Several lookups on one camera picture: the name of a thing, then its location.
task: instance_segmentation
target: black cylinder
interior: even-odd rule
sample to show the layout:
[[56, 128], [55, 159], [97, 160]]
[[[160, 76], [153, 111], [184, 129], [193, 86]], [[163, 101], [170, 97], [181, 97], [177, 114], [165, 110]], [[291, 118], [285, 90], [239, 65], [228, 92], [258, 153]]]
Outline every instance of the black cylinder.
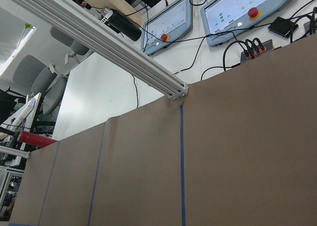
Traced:
[[140, 29], [134, 26], [126, 17], [120, 14], [116, 10], [112, 10], [113, 15], [107, 21], [114, 28], [118, 29], [120, 32], [128, 36], [133, 41], [137, 41], [142, 32]]

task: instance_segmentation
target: red cylinder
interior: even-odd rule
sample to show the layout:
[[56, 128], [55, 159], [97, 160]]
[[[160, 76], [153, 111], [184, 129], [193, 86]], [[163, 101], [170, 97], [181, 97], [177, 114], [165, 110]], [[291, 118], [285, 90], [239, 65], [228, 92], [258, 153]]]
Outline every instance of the red cylinder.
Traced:
[[57, 140], [47, 138], [35, 133], [26, 132], [26, 131], [22, 131], [18, 141], [22, 143], [27, 143], [33, 146], [38, 146], [41, 148], [46, 147], [49, 144], [57, 142]]

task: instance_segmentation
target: desk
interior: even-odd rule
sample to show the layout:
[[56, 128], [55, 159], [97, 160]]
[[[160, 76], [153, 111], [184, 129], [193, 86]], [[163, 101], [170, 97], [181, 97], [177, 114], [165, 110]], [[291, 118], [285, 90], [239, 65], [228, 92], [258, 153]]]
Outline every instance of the desk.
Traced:
[[[27, 132], [30, 132], [30, 130], [28, 128], [31, 128], [32, 125], [33, 125], [33, 122], [34, 122], [34, 118], [35, 118], [35, 114], [36, 114], [36, 110], [39, 106], [39, 100], [41, 98], [41, 93], [38, 93], [34, 99], [36, 100], [35, 103], [34, 103], [34, 107], [33, 109], [31, 110], [31, 112], [26, 116], [25, 118], [25, 123], [24, 123], [24, 131], [27, 131]], [[3, 124], [1, 125], [1, 127], [3, 128], [6, 128], [7, 125], [6, 124], [11, 124], [11, 120], [13, 118], [17, 118], [22, 112], [23, 110], [27, 107], [28, 103], [27, 102], [23, 107], [21, 107], [18, 111], [16, 111], [13, 115], [11, 115], [6, 121], [3, 122]], [[24, 150], [25, 148], [25, 143], [22, 143], [21, 147], [20, 147], [20, 150]], [[14, 160], [10, 161], [10, 162], [7, 162], [6, 163], [6, 166], [17, 166], [20, 164], [20, 161], [21, 161], [21, 157], [17, 156]]]
[[[303, 4], [310, 0], [291, 0], [284, 9], [264, 19], [260, 24], [270, 23], [277, 16], [290, 17]], [[149, 18], [165, 7], [165, 1], [161, 1], [149, 10]], [[312, 11], [314, 3], [302, 9], [299, 14]], [[205, 35], [200, 17], [200, 8], [193, 7], [193, 30], [183, 39], [191, 39]], [[146, 22], [147, 14], [143, 14], [143, 22]], [[302, 19], [299, 28], [294, 33], [295, 38], [304, 33], [303, 23], [308, 19]], [[260, 38], [261, 41], [273, 39], [275, 48], [289, 44], [289, 39], [284, 39], [267, 30], [267, 27], [257, 28], [238, 36], [239, 40], [246, 38]], [[201, 40], [192, 40], [184, 43], [172, 44], [165, 50], [153, 54], [151, 57], [171, 72], [187, 68], [191, 65]], [[140, 47], [141, 40], [133, 43]], [[222, 66], [222, 55], [228, 44], [217, 47], [209, 47], [204, 41], [199, 51], [194, 66], [187, 71], [177, 74], [187, 83], [198, 82], [202, 73], [208, 67]], [[227, 53], [226, 65], [231, 66], [240, 62], [242, 49], [233, 45]], [[223, 72], [221, 68], [208, 71], [204, 79]], [[140, 94], [140, 105], [145, 105], [162, 96], [161, 93], [137, 80]], [[61, 140], [87, 128], [105, 122], [109, 117], [120, 115], [133, 110], [136, 107], [136, 94], [133, 78], [116, 65], [94, 53], [80, 63], [70, 73], [62, 100], [59, 115], [56, 121], [53, 139]]]

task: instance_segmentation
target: red button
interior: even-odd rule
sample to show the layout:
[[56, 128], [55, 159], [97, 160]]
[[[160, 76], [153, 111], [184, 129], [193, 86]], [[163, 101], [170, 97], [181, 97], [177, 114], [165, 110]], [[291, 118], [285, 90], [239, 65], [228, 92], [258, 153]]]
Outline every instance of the red button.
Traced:
[[169, 39], [169, 36], [167, 34], [162, 34], [162, 36], [160, 37], [160, 39], [164, 42], [166, 42]]
[[259, 14], [259, 10], [255, 7], [251, 8], [249, 11], [248, 11], [248, 15], [250, 18], [255, 18], [257, 15]]

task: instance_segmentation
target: green object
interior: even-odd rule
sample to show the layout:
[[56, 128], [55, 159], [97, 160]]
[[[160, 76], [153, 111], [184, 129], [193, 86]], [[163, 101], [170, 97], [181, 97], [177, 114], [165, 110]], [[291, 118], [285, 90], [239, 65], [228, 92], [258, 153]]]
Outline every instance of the green object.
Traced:
[[34, 29], [32, 24], [25, 23], [25, 28]]

